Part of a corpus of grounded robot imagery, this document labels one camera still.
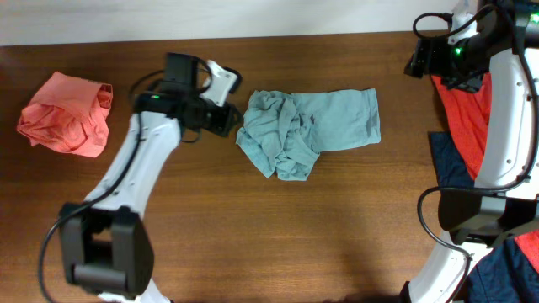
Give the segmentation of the light blue polo shirt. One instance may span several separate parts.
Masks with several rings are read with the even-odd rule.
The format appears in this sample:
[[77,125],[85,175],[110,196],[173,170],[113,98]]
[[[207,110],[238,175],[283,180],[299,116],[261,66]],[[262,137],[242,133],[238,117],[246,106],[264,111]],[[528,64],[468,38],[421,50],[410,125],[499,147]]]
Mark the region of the light blue polo shirt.
[[381,126],[376,90],[330,93],[256,91],[236,144],[266,177],[305,181],[323,152],[377,144]]

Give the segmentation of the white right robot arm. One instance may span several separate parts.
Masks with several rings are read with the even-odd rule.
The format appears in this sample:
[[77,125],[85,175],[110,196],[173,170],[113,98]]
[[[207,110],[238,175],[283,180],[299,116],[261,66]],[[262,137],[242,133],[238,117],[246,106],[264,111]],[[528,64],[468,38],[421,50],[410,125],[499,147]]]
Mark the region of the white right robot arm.
[[401,302],[451,302],[495,247],[538,227],[538,5],[460,1],[447,34],[420,35],[405,73],[475,93],[492,79],[486,149],[472,188],[438,187],[442,234]]

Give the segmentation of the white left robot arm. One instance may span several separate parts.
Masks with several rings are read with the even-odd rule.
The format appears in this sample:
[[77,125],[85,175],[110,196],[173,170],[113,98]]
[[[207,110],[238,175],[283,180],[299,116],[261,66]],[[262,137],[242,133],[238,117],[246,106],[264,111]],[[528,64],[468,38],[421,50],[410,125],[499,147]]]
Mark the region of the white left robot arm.
[[150,193],[184,130],[226,137],[242,120],[234,105],[198,95],[139,95],[107,173],[81,204],[60,211],[67,283],[107,302],[168,301],[152,279],[154,252],[142,222]]

